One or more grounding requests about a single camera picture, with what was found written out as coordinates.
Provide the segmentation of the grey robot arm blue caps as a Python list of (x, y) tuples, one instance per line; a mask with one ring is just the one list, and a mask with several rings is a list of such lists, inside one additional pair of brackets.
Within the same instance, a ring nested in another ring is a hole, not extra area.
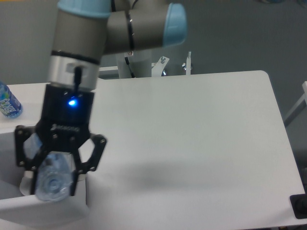
[(30, 194), (64, 190), (98, 167), (107, 140), (89, 130), (103, 55), (182, 44), (183, 5), (164, 0), (61, 0), (41, 117), (14, 131), (16, 164), (33, 174)]

